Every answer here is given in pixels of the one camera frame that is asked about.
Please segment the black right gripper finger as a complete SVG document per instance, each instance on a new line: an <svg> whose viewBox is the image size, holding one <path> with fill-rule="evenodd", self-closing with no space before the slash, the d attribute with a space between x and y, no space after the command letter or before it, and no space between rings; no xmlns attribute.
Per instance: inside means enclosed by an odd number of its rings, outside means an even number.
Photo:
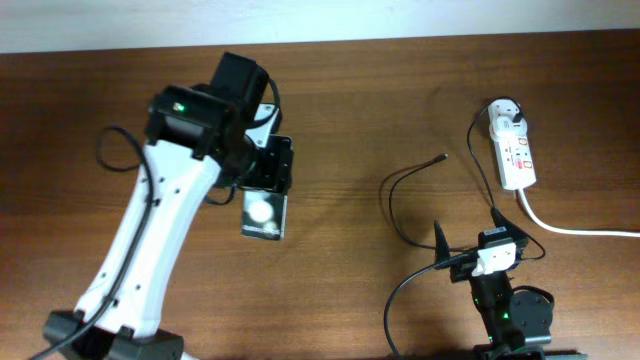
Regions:
<svg viewBox="0 0 640 360"><path fill-rule="evenodd" d="M435 261L437 263L448 260L450 255L450 247L444 235L444 231L438 220L434 221L435 232Z"/></svg>
<svg viewBox="0 0 640 360"><path fill-rule="evenodd" d="M513 222L511 222L506 217L504 217L496 207L492 207L491 208L490 214L491 214L492 220L494 222L494 225L497 228L504 227L506 232L514 240L527 239L528 238L528 234L526 232L524 232L521 228L519 228Z"/></svg>

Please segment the black samsung galaxy phone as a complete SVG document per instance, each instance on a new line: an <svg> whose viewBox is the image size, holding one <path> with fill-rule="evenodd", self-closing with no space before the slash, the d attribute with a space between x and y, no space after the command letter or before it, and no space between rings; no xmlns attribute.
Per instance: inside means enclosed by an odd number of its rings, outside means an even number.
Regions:
<svg viewBox="0 0 640 360"><path fill-rule="evenodd" d="M287 204L287 195L266 191L245 191L241 234L260 240L283 240Z"/></svg>

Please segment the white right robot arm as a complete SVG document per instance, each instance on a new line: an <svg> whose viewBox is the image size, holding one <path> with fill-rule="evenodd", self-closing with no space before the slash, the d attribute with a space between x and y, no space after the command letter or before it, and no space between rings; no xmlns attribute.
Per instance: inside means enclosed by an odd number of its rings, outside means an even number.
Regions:
<svg viewBox="0 0 640 360"><path fill-rule="evenodd" d="M488 342L476 345L476 359L586 359L577 350L547 351L552 342L554 296L543 289L514 287L509 272L525 261L532 238L493 208L494 227L478 234L478 244L452 254L439 222L434 223L435 268L447 270L453 283L467 282Z"/></svg>

